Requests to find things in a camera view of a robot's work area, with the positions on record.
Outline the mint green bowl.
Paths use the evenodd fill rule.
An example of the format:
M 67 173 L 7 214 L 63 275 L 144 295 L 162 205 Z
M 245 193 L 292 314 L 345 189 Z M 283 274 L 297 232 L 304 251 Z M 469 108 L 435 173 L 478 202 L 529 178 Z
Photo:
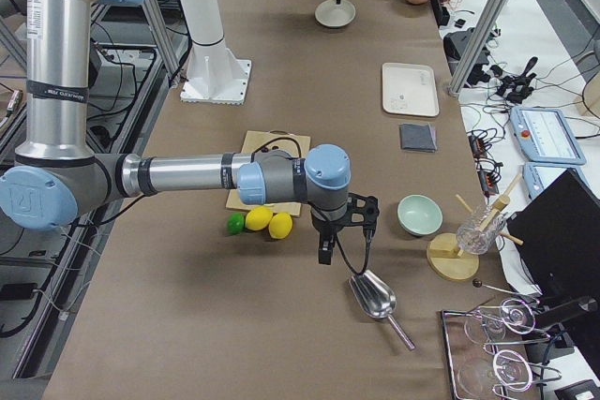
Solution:
M 437 232 L 443 223 L 443 213 L 438 204 L 424 195 L 409 195 L 397 206 L 400 226 L 414 236 L 427 236 Z

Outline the blue teach pendant upper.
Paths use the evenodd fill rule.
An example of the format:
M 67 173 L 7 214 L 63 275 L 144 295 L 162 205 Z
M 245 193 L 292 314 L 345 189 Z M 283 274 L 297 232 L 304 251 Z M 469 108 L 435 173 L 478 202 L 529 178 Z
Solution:
M 587 163 L 559 109 L 515 106 L 509 120 L 521 151 L 529 160 L 576 166 Z

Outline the grey folded cloth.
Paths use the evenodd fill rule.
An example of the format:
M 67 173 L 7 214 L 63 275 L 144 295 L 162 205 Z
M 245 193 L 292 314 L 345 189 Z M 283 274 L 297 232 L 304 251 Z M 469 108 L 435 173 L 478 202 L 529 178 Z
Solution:
M 435 127 L 429 123 L 400 124 L 399 137 L 402 150 L 434 153 L 438 149 Z

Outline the wooden cutting board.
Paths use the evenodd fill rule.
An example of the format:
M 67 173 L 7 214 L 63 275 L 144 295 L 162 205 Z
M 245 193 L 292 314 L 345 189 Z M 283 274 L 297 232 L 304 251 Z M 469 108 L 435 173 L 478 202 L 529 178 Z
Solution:
M 256 149 L 260 151 L 263 149 L 284 150 L 291 156 L 298 157 L 299 152 L 295 145 L 296 142 L 300 148 L 300 156 L 306 156 L 311 144 L 310 136 L 297 135 L 279 130 L 269 132 L 248 130 L 241 151 L 243 153 L 250 153 Z M 249 212 L 254 208 L 254 205 L 244 204 L 240 201 L 237 192 L 232 190 L 228 194 L 225 207 L 228 210 Z M 275 214 L 288 213 L 292 217 L 298 217 L 301 214 L 301 204 L 298 202 L 267 203 L 266 207 Z

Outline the aluminium frame post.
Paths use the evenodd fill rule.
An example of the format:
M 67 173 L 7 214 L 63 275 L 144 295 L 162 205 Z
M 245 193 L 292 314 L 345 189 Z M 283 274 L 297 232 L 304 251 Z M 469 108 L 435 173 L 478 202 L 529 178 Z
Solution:
M 452 97 L 458 97 L 461 89 L 468 79 L 480 51 L 487 42 L 492 26 L 496 22 L 499 14 L 508 0 L 487 0 L 484 9 L 478 19 L 476 26 L 469 39 L 465 52 L 458 62 L 452 79 L 449 82 L 448 94 Z

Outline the crystal glass on rack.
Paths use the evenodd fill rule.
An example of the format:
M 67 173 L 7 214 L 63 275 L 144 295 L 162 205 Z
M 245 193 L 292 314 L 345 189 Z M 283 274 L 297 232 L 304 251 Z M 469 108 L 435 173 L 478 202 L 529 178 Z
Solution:
M 458 247 L 473 255 L 485 254 L 506 225 L 506 217 L 489 205 L 473 210 L 457 230 Z

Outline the green lime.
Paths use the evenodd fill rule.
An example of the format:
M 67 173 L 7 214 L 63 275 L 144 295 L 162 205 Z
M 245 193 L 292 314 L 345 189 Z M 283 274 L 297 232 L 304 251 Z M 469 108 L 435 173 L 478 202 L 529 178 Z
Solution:
M 231 235 L 240 234 L 245 229 L 246 217 L 242 213 L 233 213 L 227 221 L 227 231 Z

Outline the beige round plate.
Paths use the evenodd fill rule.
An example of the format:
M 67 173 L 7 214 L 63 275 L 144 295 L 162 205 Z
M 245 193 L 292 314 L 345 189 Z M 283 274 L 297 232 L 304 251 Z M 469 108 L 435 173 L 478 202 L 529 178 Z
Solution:
M 316 21 L 327 28 L 341 28 L 349 25 L 355 18 L 356 10 L 347 0 L 326 0 L 315 9 Z

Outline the blue teach pendant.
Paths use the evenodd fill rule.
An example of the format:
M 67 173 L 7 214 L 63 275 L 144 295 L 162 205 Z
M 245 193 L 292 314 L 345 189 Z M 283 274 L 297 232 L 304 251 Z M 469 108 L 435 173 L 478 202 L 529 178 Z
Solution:
M 522 176 L 528 190 L 529 198 L 534 200 L 536 197 L 538 197 L 566 170 L 573 170 L 582 181 L 587 183 L 587 180 L 579 166 L 526 162 L 522 168 Z
M 576 166 L 587 163 L 559 109 L 515 106 L 509 120 L 521 151 L 529 160 Z

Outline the white rabbit tray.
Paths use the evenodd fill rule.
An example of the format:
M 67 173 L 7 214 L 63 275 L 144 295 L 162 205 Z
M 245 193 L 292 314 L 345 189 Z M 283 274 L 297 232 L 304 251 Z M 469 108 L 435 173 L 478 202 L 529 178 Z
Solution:
M 383 63 L 382 108 L 392 114 L 436 117 L 440 107 L 433 69 L 424 65 Z

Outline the metal scoop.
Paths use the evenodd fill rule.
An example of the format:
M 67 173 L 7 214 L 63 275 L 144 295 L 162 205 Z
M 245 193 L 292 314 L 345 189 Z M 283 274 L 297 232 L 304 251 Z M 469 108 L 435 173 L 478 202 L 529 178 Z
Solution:
M 414 342 L 393 316 L 397 305 L 395 292 L 371 270 L 353 274 L 349 284 L 362 310 L 373 319 L 386 319 L 408 351 L 415 350 Z

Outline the yellow lemon near lime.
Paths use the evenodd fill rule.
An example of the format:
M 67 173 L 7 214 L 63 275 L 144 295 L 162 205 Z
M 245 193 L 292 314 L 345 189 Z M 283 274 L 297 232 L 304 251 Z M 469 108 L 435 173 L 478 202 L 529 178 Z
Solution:
M 250 210 L 245 218 L 245 228 L 251 231 L 264 230 L 273 217 L 273 211 L 266 206 L 258 206 Z

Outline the blue teach pendant lower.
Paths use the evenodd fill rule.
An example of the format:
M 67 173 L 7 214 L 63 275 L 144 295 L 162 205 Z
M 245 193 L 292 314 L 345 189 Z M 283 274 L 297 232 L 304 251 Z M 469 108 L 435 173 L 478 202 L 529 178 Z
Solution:
M 528 190 L 529 198 L 534 200 L 536 197 L 538 197 L 566 170 L 573 170 L 582 181 L 587 183 L 587 180 L 579 166 L 526 162 L 522 168 L 522 176 Z

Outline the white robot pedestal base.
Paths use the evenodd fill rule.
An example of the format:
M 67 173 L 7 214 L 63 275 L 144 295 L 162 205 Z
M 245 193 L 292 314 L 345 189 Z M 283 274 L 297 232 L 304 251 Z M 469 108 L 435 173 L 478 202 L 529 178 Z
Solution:
M 236 58 L 226 44 L 218 0 L 180 0 L 180 3 L 192 41 L 181 99 L 243 104 L 252 63 Z

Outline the black monitor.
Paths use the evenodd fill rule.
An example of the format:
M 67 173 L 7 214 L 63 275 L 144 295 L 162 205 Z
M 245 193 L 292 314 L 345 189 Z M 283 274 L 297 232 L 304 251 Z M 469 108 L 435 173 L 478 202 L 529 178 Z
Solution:
M 546 296 L 599 298 L 599 199 L 574 170 L 566 170 L 522 211 L 508 230 Z

